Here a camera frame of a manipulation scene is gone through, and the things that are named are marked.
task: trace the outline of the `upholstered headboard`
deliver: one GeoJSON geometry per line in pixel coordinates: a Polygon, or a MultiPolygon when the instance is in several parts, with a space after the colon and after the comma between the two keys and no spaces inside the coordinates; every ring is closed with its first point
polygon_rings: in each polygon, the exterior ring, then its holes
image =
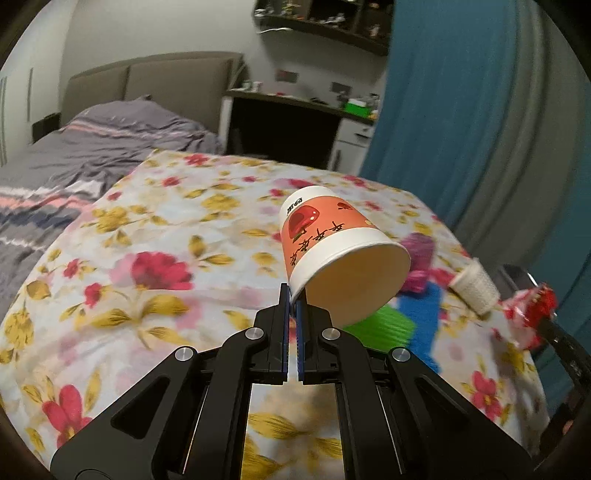
{"type": "Polygon", "coordinates": [[[81,72],[68,81],[61,124],[90,106],[148,94],[166,109],[217,133],[222,97],[241,61],[241,53],[191,51],[118,61],[81,72]]]}

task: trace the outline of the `gray curtain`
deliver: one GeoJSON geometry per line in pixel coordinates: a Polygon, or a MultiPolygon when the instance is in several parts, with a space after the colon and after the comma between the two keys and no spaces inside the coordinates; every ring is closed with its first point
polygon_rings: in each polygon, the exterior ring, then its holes
{"type": "Polygon", "coordinates": [[[488,166],[454,233],[488,271],[529,266],[571,184],[585,75],[552,20],[519,1],[512,99],[488,166]]]}

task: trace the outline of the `paper cup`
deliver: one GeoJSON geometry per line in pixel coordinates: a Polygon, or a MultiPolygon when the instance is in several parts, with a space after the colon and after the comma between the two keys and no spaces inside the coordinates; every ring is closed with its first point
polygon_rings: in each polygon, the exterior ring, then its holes
{"type": "Polygon", "coordinates": [[[294,192],[279,215],[291,301],[305,287],[308,303],[328,310],[335,327],[367,318],[404,283],[406,249],[328,188],[294,192]]]}
{"type": "Polygon", "coordinates": [[[501,298],[499,290],[477,258],[464,268],[449,284],[478,315],[491,311],[501,298]]]}

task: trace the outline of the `green cloth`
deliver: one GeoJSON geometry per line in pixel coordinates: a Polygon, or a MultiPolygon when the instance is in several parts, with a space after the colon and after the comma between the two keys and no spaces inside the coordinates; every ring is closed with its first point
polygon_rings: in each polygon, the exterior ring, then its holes
{"type": "Polygon", "coordinates": [[[407,346],[416,325],[407,316],[384,305],[365,320],[343,328],[355,335],[366,348],[388,352],[395,346],[407,346]]]}

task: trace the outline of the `desk drawer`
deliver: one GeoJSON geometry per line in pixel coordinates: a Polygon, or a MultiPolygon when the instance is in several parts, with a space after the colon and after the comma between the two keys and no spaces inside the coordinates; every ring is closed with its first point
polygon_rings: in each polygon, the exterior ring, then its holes
{"type": "Polygon", "coordinates": [[[340,122],[336,139],[341,142],[348,142],[354,145],[366,147],[374,135],[374,128],[360,122],[343,118],[340,122]]]}

